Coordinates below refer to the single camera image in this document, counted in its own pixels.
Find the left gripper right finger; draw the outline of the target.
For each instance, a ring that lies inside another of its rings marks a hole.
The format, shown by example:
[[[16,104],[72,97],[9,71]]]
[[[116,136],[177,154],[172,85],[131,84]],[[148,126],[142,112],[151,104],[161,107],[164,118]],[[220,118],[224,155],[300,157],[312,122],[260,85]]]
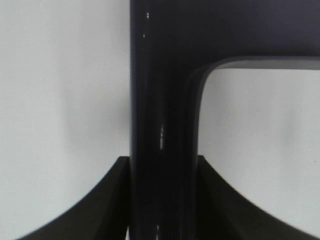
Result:
[[[314,240],[273,217],[230,186],[202,156],[197,167],[199,240]]]

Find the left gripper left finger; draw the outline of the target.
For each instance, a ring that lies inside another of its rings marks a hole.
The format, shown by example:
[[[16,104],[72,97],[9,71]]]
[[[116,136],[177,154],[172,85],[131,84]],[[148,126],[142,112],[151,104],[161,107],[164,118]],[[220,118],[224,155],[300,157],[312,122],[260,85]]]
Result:
[[[119,157],[77,204],[24,240],[124,240],[130,218],[129,158]]]

